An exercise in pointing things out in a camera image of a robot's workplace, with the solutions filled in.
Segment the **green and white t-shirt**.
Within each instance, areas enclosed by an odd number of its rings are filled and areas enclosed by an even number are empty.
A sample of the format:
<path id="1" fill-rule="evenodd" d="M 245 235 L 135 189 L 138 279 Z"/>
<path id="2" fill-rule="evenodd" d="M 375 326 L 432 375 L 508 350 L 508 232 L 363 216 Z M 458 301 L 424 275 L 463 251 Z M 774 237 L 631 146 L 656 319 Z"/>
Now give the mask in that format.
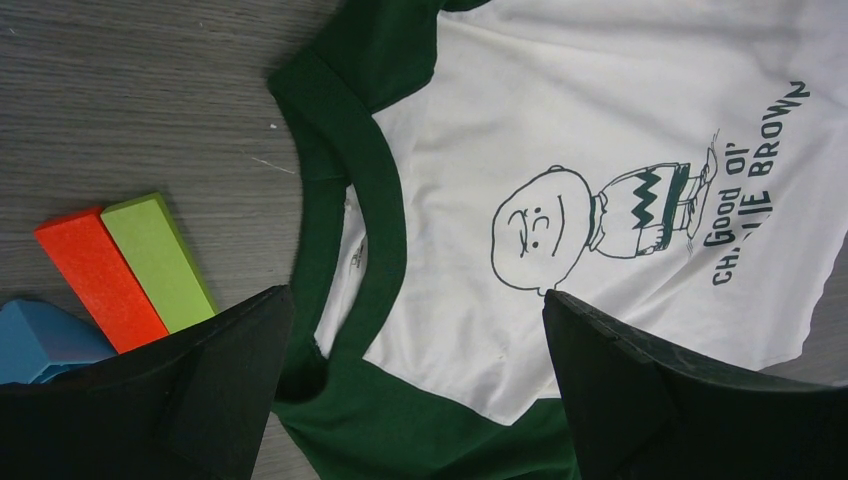
<path id="1" fill-rule="evenodd" d="M 847 233 L 843 1 L 348 1 L 268 88 L 322 479 L 578 479 L 547 292 L 756 371 Z"/>

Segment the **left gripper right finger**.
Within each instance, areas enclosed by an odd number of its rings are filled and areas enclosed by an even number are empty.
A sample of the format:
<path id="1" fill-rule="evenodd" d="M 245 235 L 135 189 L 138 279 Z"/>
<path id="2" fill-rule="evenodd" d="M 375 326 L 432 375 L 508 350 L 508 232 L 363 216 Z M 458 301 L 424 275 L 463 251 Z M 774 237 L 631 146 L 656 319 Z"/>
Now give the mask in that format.
<path id="1" fill-rule="evenodd" d="M 847 391 L 736 367 L 549 291 L 543 321 L 585 479 L 843 479 Z"/>

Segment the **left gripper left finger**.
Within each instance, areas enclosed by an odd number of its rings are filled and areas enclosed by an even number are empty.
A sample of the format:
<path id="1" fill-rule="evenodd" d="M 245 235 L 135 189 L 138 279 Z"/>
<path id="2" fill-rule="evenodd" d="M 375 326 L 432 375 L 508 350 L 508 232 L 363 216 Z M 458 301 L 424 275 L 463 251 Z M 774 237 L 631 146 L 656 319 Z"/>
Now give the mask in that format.
<path id="1" fill-rule="evenodd" d="M 271 287 L 187 329 L 1 389 L 5 479 L 247 479 L 293 322 Z"/>

